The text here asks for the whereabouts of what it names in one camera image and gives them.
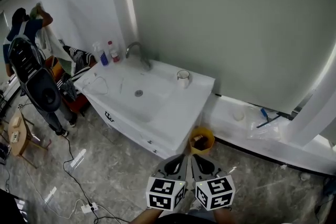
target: sneaker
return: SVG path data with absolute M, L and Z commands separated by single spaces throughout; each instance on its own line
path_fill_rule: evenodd
M 72 119 L 69 121 L 70 123 L 70 126 L 72 128 L 74 128 L 76 126 L 76 123 L 77 123 L 77 114 L 74 114 L 74 116 L 72 117 Z
M 61 135 L 61 136 L 64 136 L 64 137 L 67 137 L 68 134 L 69 134 L 69 132 L 64 130 L 64 129 L 62 129 L 62 131 L 60 131 L 60 132 L 55 132 L 55 133 L 56 133 L 56 135 Z

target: person's arm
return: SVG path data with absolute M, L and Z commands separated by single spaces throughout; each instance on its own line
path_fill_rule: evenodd
M 42 27 L 50 25 L 53 22 L 53 18 L 51 17 L 51 15 L 45 12 L 40 5 L 37 5 L 36 9 L 37 14 L 41 15 L 41 17 L 43 18 Z
M 214 210 L 215 220 L 218 224 L 235 224 L 235 219 L 231 211 L 227 208 Z
M 130 224 L 153 224 L 159 218 L 163 210 L 160 209 L 146 209 L 138 215 Z
M 9 58 L 8 58 L 8 50 L 9 50 L 9 44 L 3 44 L 3 55 L 4 55 L 4 61 L 6 64 L 6 73 L 7 76 L 12 76 L 14 74 L 14 71 L 12 69 L 12 65 L 9 62 Z

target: clear plastic bottle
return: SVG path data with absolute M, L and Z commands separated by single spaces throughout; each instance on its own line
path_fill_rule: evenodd
M 95 56 L 100 59 L 103 66 L 107 66 L 109 64 L 109 61 L 107 60 L 105 51 L 101 48 L 100 42 L 95 42 L 92 44 L 94 50 L 95 50 Z
M 112 41 L 109 41 L 108 45 L 109 45 L 109 51 L 111 53 L 113 62 L 119 62 L 120 57 L 119 57 L 119 54 L 118 54 L 118 49 L 115 47 L 114 44 L 112 44 Z

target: power strip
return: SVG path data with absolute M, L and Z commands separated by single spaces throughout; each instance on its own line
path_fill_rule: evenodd
M 97 206 L 97 204 L 95 202 L 92 203 L 92 207 L 93 207 L 94 211 L 98 210 L 98 206 Z M 91 206 L 89 204 L 81 206 L 81 209 L 82 209 L 82 211 L 83 211 L 84 214 L 92 212 Z

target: wooden stool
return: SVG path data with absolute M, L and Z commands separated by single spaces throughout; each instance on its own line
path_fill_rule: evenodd
M 13 127 L 13 122 L 15 120 L 15 118 L 21 118 L 20 121 L 20 125 L 18 127 Z M 32 126 L 34 126 L 34 124 L 27 120 L 21 113 L 20 110 L 17 110 L 13 117 L 11 118 L 10 122 L 9 122 L 9 126 L 8 126 L 8 138 L 9 138 L 9 143 L 11 145 L 11 153 L 14 156 L 19 156 L 21 157 L 23 160 L 25 160 L 27 163 L 29 163 L 32 167 L 34 167 L 36 169 L 36 166 L 34 164 L 32 164 L 29 160 L 27 160 L 22 154 L 25 151 L 26 147 L 28 146 L 28 144 L 32 144 L 36 147 L 41 148 L 42 150 L 48 150 L 45 147 L 42 147 L 40 145 L 35 144 L 31 139 L 33 138 L 32 133 L 29 130 L 29 127 L 27 125 L 27 122 L 30 123 Z M 12 135 L 13 132 L 15 131 L 20 131 L 20 135 L 19 135 L 19 140 L 16 143 L 11 143 L 10 142 L 10 136 Z

